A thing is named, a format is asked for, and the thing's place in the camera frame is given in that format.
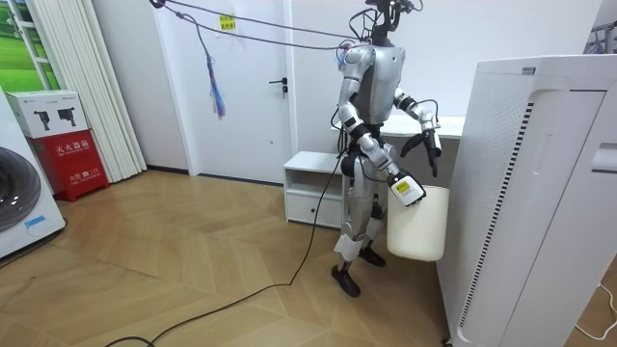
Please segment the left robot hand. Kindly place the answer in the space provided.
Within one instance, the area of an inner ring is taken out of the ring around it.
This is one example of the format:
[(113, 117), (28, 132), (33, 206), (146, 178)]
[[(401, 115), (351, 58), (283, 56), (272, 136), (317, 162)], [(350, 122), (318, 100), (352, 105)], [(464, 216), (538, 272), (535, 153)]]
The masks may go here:
[(441, 142), (434, 129), (422, 130), (406, 141), (400, 151), (400, 156), (405, 157), (413, 148), (424, 145), (432, 176), (439, 174), (438, 158), (442, 155)]

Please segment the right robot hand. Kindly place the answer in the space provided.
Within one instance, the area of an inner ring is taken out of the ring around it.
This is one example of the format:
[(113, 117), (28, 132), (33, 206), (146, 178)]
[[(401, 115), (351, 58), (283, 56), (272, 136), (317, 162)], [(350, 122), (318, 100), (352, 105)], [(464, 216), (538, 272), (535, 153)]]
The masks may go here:
[(390, 174), (388, 185), (394, 196), (406, 207), (426, 197), (424, 187), (407, 171)]

